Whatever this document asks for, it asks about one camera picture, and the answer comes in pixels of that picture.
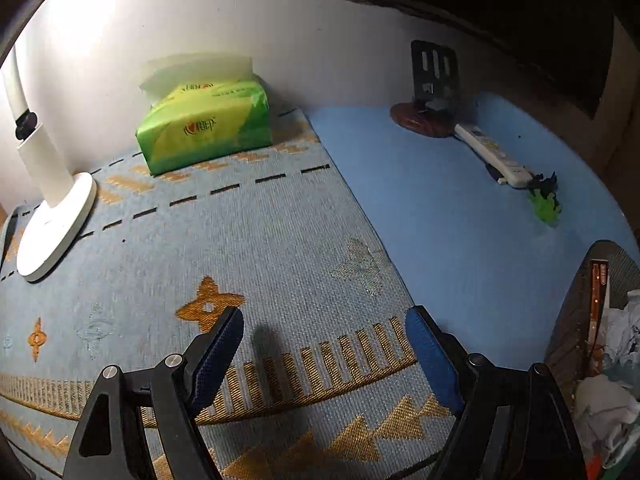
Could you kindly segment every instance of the desk lamp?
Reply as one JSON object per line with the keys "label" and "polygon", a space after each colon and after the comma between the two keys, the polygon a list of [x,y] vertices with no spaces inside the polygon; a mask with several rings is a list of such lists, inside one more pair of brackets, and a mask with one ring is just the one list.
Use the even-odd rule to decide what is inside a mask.
{"label": "desk lamp", "polygon": [[43,202],[34,210],[18,246],[17,270],[34,282],[63,256],[94,204],[96,185],[89,173],[72,176],[44,125],[29,110],[18,72],[15,45],[2,69],[4,87],[22,142],[18,153]]}

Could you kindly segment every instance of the blue surface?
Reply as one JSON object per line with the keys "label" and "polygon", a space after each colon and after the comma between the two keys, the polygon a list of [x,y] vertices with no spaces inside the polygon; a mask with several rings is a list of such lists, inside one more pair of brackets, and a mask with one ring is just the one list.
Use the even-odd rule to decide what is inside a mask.
{"label": "blue surface", "polygon": [[640,254],[619,206],[561,140],[502,98],[469,117],[536,173],[558,175],[558,226],[526,192],[496,184],[469,147],[400,128],[388,108],[306,112],[416,304],[469,352],[527,369],[544,357],[562,300],[591,244]]}

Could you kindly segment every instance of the green tissue package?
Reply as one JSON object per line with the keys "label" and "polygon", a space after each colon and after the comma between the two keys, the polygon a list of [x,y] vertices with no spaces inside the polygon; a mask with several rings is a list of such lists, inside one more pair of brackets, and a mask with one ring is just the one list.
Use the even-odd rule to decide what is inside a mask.
{"label": "green tissue package", "polygon": [[267,95],[253,79],[181,84],[151,108],[136,139],[152,175],[270,146]]}

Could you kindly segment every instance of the black cable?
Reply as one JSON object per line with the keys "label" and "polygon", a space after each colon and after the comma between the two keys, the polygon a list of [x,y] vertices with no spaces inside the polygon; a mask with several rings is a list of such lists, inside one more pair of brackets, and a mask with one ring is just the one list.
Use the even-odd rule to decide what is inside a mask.
{"label": "black cable", "polygon": [[419,471],[420,469],[424,469],[425,467],[430,466],[438,459],[439,456],[440,456],[440,452],[437,451],[434,454],[432,454],[430,457],[425,458],[424,460],[420,460],[420,462],[417,462],[412,466],[409,466],[407,469],[403,469],[402,471],[393,473],[391,476],[388,476],[385,480],[401,480],[402,478],[406,478],[407,476],[415,473],[416,471]]}
{"label": "black cable", "polygon": [[31,456],[29,453],[27,453],[25,450],[23,450],[21,447],[16,446],[15,442],[13,440],[11,440],[10,438],[7,438],[7,441],[9,442],[9,444],[11,444],[13,447],[15,447],[15,449],[17,449],[18,451],[20,451],[21,453],[23,453],[23,455],[27,456],[29,459],[33,460],[36,464],[38,464],[41,468],[46,469],[47,471],[49,471],[52,475],[57,476],[58,478],[62,478],[62,475],[57,472],[55,469],[50,468],[49,466],[47,466],[46,464],[43,464],[40,460],[38,460],[37,458],[34,458],[33,456]]}

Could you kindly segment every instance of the metal screw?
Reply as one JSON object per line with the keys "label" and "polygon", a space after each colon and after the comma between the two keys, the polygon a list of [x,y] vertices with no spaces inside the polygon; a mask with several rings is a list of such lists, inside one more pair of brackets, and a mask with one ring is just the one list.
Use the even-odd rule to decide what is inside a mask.
{"label": "metal screw", "polygon": [[118,369],[115,366],[107,366],[103,371],[102,371],[102,376],[105,379],[111,379],[115,374],[118,373]]}
{"label": "metal screw", "polygon": [[483,366],[486,364],[486,357],[477,353],[469,354],[469,362],[473,366]]}
{"label": "metal screw", "polygon": [[164,364],[166,364],[169,368],[173,368],[174,366],[179,365],[182,362],[182,356],[180,354],[171,354],[167,359],[164,360]]}
{"label": "metal screw", "polygon": [[536,363],[533,365],[533,371],[538,375],[547,375],[549,373],[549,368],[542,363]]}

